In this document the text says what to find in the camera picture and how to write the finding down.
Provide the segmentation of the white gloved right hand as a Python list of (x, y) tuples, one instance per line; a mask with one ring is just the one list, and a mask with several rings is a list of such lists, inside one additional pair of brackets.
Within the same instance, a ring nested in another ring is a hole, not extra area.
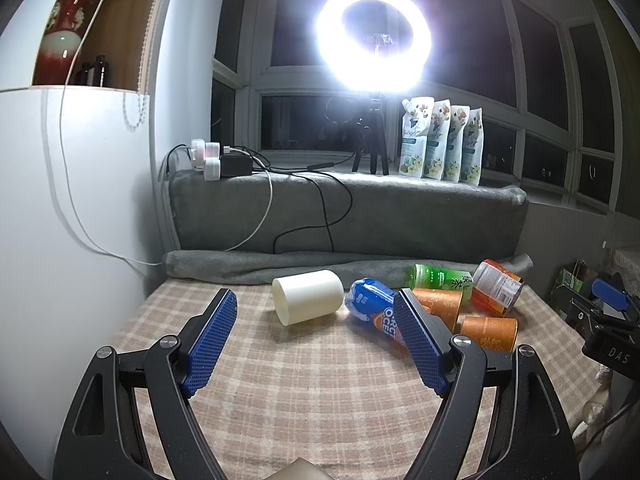
[(611, 382), (613, 371), (605, 365), (600, 365), (596, 382), (596, 393), (582, 407), (580, 421), (573, 432), (572, 438), (577, 452), (582, 452), (588, 441), (601, 429), (611, 415)]

